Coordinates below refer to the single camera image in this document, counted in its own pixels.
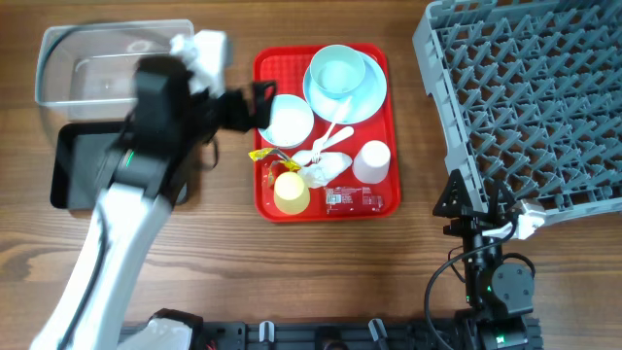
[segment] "gray dish rack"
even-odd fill
[[[443,0],[413,36],[475,209],[495,180],[547,225],[622,211],[622,1]]]

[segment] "white bowl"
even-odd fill
[[[313,111],[302,98],[280,94],[272,101],[270,126],[259,134],[270,144],[291,149],[298,147],[313,130]]]

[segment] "light blue plate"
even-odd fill
[[[373,116],[387,97],[387,78],[378,63],[367,54],[359,52],[365,62],[365,76],[363,81],[352,92],[352,101],[350,102],[352,110],[348,117],[339,124],[354,124],[366,121]],[[311,79],[309,69],[304,74],[302,82],[302,91],[304,99],[307,100],[313,112],[328,122],[332,122],[332,115],[336,111],[340,99],[332,99],[324,95],[318,86]]]

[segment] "plastic fork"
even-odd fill
[[[332,147],[339,142],[347,139],[348,137],[354,135],[354,128],[352,126],[346,126],[341,130],[334,133],[334,135],[330,136],[327,142],[324,143],[322,147],[322,151],[325,149]],[[292,160],[298,163],[300,166],[306,166],[313,158],[313,151],[298,151],[295,155],[292,156]]]
[[[320,152],[324,147],[324,143],[327,142],[332,129],[337,123],[343,121],[348,115],[348,112],[350,112],[350,101],[352,101],[352,96],[348,96],[343,103],[337,106],[337,110],[332,115],[332,123],[330,124],[327,133],[319,139],[313,141],[313,149],[311,150],[313,152],[313,156],[311,157],[311,161],[318,162],[320,160]]]

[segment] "red tray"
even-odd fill
[[[389,88],[389,71],[387,69],[387,57],[374,45],[352,44],[351,48],[368,54],[375,59],[387,77],[387,98],[376,114],[364,122],[352,124],[354,135],[349,139],[331,147],[330,152],[342,152],[352,159],[357,155],[361,147],[370,140],[380,140],[389,146],[391,150],[391,165],[389,175],[377,185],[366,185],[354,176],[352,167],[341,173],[336,179],[328,184],[329,187],[370,187],[374,194],[383,196],[385,205],[380,212],[361,215],[328,215],[324,189],[310,189],[311,202],[307,209],[298,215],[286,215],[274,205],[274,191],[262,185],[262,179],[267,176],[267,169],[259,163],[255,163],[255,205],[259,213],[274,223],[313,222],[329,220],[357,220],[369,218],[382,218],[391,215],[397,210],[401,201],[399,191],[399,171],[397,170],[397,147],[396,135],[393,125],[393,108],[391,106],[391,89]],[[299,46],[266,49],[255,58],[254,79],[255,81],[277,82],[278,93],[294,94],[304,98],[302,93],[302,79],[311,62],[313,55],[324,45]],[[316,115],[313,131],[299,147],[291,150],[283,150],[288,156],[293,156],[299,150],[311,150],[313,141],[322,137],[330,126],[322,118]],[[336,125],[333,134],[343,128],[344,125]],[[256,150],[265,147],[273,147],[261,138],[255,131],[254,148]]]

